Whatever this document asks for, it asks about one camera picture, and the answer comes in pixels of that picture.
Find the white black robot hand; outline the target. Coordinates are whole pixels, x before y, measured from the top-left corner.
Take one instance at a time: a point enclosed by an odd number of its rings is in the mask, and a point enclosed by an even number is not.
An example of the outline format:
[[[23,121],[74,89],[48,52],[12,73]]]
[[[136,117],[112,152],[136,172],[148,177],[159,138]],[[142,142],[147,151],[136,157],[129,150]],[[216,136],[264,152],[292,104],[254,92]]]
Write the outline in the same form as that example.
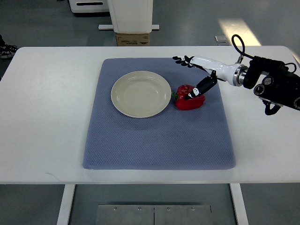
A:
[[[174,56],[173,59],[177,64],[182,66],[187,66],[188,68],[196,67],[210,73],[209,76],[203,78],[196,87],[185,96],[185,100],[202,96],[216,85],[218,80],[239,87],[242,85],[241,74],[246,70],[246,67],[240,63],[226,65],[219,61],[200,56]]]

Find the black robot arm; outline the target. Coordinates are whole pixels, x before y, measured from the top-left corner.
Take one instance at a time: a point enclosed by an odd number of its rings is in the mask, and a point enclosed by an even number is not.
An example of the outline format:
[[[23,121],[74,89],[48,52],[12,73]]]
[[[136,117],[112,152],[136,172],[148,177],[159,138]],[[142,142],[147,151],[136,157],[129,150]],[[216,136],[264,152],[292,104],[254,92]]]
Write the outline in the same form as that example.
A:
[[[283,106],[299,110],[300,77],[295,74],[296,64],[246,54],[245,44],[237,34],[231,41],[240,54],[238,63],[244,57],[251,59],[248,67],[242,65],[235,72],[233,83],[252,89],[264,103],[266,115],[276,114]]]

